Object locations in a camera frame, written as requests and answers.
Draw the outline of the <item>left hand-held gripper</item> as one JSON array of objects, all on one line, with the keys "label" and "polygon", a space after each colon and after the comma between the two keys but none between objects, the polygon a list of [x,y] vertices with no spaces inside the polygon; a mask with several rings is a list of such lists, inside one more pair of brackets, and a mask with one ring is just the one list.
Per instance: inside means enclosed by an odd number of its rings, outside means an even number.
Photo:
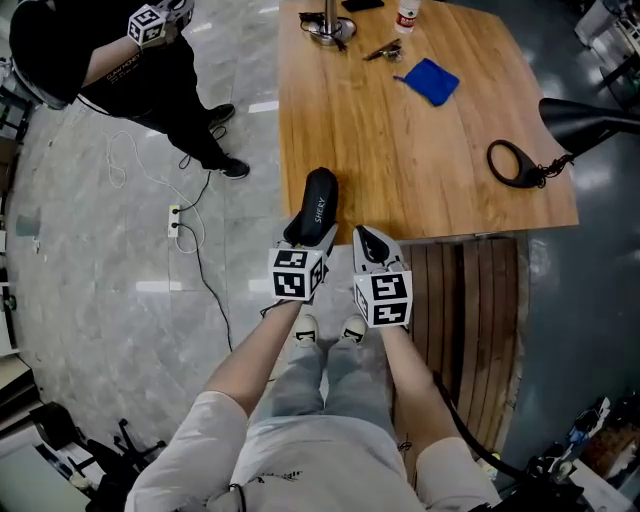
[{"label": "left hand-held gripper", "polygon": [[338,223],[327,230],[319,248],[306,248],[304,215],[298,212],[283,229],[284,241],[269,250],[268,270],[272,296],[278,300],[311,301],[327,273]]}]

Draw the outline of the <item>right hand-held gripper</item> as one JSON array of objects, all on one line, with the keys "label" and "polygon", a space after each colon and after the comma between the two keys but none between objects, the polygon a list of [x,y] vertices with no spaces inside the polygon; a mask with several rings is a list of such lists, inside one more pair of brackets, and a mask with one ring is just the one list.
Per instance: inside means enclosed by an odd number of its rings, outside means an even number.
[{"label": "right hand-held gripper", "polygon": [[400,245],[363,225],[353,230],[354,301],[370,328],[406,327],[413,306],[413,276]]}]

